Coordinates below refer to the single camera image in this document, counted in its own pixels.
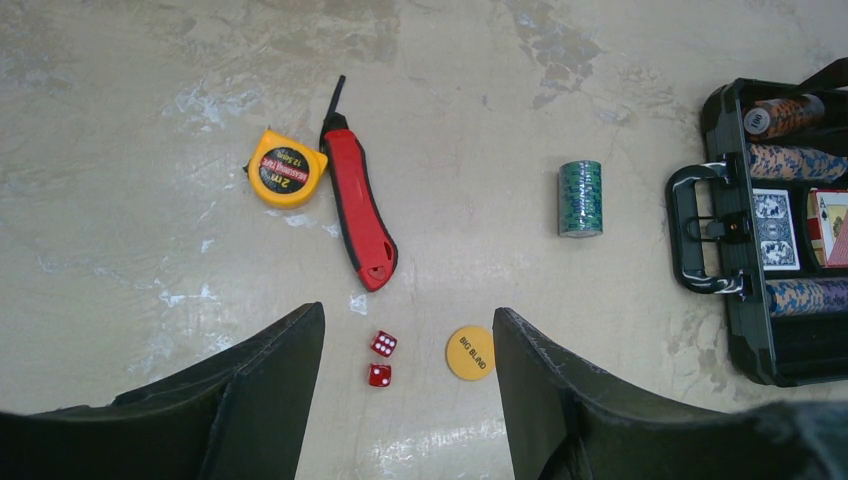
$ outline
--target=die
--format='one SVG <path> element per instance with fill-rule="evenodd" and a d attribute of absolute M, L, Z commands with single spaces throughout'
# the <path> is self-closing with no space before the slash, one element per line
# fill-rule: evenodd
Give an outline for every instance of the die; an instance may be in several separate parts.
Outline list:
<path fill-rule="evenodd" d="M 372 363 L 368 367 L 368 385 L 388 387 L 392 383 L 392 366 Z"/>
<path fill-rule="evenodd" d="M 397 338 L 380 330 L 377 332 L 377 336 L 374 337 L 374 341 L 371 342 L 371 350 L 377 352 L 378 355 L 388 358 L 395 351 L 395 345 L 397 345 Z"/>

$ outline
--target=tape measure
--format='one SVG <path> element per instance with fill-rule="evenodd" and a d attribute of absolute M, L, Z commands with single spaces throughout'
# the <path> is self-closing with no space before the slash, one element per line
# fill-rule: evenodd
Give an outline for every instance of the tape measure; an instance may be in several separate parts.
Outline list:
<path fill-rule="evenodd" d="M 271 129 L 262 134 L 253 157 L 244 167 L 259 198 L 276 208 L 295 208 L 306 203 L 326 169 L 326 155 Z"/>

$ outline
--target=case handle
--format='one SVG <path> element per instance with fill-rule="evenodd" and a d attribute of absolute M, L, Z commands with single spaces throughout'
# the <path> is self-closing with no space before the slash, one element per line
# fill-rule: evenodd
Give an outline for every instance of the case handle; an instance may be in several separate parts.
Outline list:
<path fill-rule="evenodd" d="M 785 97 L 804 95 L 821 90 L 834 90 L 848 87 L 848 57 L 834 60 L 833 63 L 819 70 L 812 77 L 804 80 L 797 87 L 783 93 Z"/>
<path fill-rule="evenodd" d="M 729 182 L 727 163 L 715 162 L 681 168 L 666 184 L 666 208 L 671 237 L 671 255 L 677 281 L 695 293 L 744 293 L 742 275 L 711 277 L 704 266 L 703 240 L 698 226 L 698 203 L 695 182 L 721 180 Z"/>

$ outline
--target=green poker chip stack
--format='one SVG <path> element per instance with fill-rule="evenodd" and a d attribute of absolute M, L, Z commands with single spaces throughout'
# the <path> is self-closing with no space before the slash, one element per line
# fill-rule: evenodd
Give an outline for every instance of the green poker chip stack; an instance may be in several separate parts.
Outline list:
<path fill-rule="evenodd" d="M 559 167 L 559 236 L 594 237 L 604 232 L 601 164 L 592 160 Z"/>

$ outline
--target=black case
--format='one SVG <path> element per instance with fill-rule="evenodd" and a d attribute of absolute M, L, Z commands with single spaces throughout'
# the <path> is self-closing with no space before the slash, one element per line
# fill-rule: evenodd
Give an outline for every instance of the black case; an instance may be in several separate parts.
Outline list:
<path fill-rule="evenodd" d="M 848 156 L 848 58 L 837 60 L 800 85 L 737 79 L 716 90 L 701 112 L 707 163 L 678 170 L 666 186 L 672 259 L 677 280 L 689 290 L 725 294 L 730 358 L 751 380 L 791 387 L 848 378 L 848 314 L 770 318 L 765 281 L 848 276 L 848 269 L 822 269 L 810 246 L 810 188 L 848 190 L 848 178 L 833 183 L 751 180 L 743 106 L 756 100 L 812 93 L 826 108 L 823 126 L 774 139 L 779 145 L 811 147 Z M 699 216 L 695 182 L 710 184 L 713 211 Z M 752 188 L 788 190 L 800 271 L 764 271 L 753 227 Z M 706 233 L 701 224 L 706 225 Z M 705 272 L 703 242 L 718 245 L 721 276 Z"/>

